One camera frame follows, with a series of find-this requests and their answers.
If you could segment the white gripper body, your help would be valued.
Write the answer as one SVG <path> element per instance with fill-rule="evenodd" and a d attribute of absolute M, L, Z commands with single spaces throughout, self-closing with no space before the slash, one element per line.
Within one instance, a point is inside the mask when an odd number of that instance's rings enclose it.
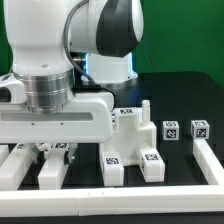
<path fill-rule="evenodd" d="M 104 143 L 111 139 L 114 97 L 78 93 L 55 114 L 35 114 L 25 105 L 0 104 L 0 143 Z"/>

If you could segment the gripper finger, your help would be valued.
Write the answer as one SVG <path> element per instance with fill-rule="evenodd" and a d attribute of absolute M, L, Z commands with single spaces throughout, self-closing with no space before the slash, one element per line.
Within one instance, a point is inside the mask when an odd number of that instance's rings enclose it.
<path fill-rule="evenodd" d="M 29 153 L 31 154 L 31 157 L 35 164 L 41 163 L 45 156 L 44 152 L 48 149 L 48 146 L 46 143 L 43 144 L 27 144 L 27 149 Z"/>
<path fill-rule="evenodd" d="M 68 150 L 64 154 L 64 164 L 72 164 L 75 160 L 75 152 L 78 149 L 78 144 L 70 144 Z"/>

